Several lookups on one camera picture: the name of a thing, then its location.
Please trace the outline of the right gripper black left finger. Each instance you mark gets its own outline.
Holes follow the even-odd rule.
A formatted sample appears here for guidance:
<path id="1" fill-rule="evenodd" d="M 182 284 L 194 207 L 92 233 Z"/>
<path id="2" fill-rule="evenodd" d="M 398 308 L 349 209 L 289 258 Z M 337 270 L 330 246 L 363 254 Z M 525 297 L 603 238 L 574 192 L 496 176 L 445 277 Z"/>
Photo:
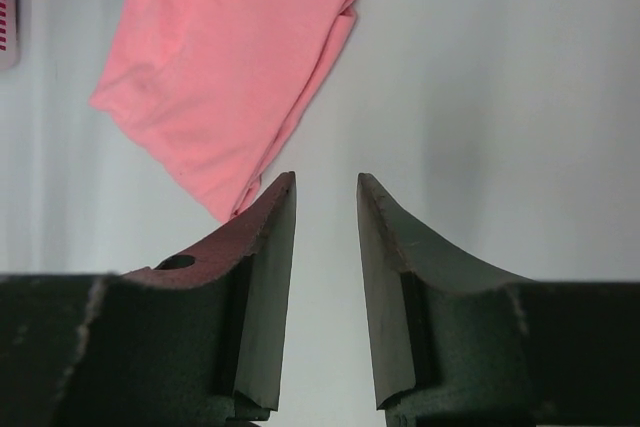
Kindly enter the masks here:
<path id="1" fill-rule="evenodd" d="M 3 275 L 5 426 L 250 426 L 278 407 L 293 173 L 154 268 Z"/>

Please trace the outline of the pink t shirt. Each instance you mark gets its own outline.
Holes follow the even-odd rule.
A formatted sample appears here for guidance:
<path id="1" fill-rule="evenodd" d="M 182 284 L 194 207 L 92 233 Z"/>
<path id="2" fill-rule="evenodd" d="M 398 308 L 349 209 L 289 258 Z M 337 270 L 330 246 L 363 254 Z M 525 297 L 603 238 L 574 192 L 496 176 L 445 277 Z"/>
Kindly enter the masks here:
<path id="1" fill-rule="evenodd" d="M 339 57 L 356 0 L 125 0 L 91 105 L 220 222 Z"/>

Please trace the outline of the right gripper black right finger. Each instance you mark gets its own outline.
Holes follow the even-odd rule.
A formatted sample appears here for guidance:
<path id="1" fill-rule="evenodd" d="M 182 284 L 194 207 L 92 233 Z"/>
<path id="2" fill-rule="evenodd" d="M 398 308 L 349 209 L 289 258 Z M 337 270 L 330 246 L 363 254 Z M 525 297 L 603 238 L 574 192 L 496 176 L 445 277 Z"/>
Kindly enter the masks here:
<path id="1" fill-rule="evenodd" d="M 358 230 L 390 426 L 635 426 L 639 286 L 534 281 L 465 252 L 370 174 Z"/>

